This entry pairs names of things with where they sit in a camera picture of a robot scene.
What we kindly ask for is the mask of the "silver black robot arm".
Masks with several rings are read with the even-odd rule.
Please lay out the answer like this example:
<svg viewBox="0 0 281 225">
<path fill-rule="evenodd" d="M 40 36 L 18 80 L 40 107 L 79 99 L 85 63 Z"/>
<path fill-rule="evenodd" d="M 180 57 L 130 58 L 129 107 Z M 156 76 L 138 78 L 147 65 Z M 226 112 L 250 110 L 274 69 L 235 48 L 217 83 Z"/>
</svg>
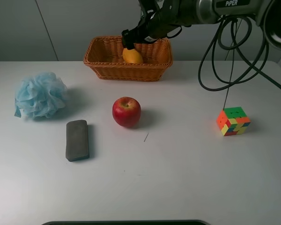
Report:
<svg viewBox="0 0 281 225">
<path fill-rule="evenodd" d="M 267 41 L 281 49 L 281 0 L 154 0 L 139 2 L 143 16 L 132 30 L 122 31 L 122 44 L 151 44 L 178 27 L 215 24 L 220 17 L 250 16 L 261 27 Z"/>
</svg>

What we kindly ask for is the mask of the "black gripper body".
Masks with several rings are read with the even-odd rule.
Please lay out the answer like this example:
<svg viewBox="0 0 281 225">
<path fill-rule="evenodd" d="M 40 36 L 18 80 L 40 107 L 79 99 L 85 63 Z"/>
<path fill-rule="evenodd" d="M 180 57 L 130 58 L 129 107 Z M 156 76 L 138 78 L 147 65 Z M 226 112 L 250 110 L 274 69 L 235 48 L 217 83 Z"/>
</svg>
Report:
<svg viewBox="0 0 281 225">
<path fill-rule="evenodd" d="M 155 0 L 140 0 L 139 4 L 143 16 L 133 28 L 133 43 L 153 43 L 184 26 L 184 0 L 165 0 L 162 7 Z"/>
</svg>

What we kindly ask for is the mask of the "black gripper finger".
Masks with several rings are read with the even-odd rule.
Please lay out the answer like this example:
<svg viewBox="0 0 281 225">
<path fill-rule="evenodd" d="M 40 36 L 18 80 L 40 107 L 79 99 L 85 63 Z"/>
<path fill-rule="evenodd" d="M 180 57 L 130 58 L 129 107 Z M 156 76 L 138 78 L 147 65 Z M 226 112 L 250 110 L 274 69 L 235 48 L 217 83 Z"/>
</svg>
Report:
<svg viewBox="0 0 281 225">
<path fill-rule="evenodd" d="M 123 48 L 126 48 L 128 50 L 132 50 L 135 48 L 135 35 L 134 30 L 124 30 L 121 33 L 122 35 L 122 45 Z"/>
</svg>

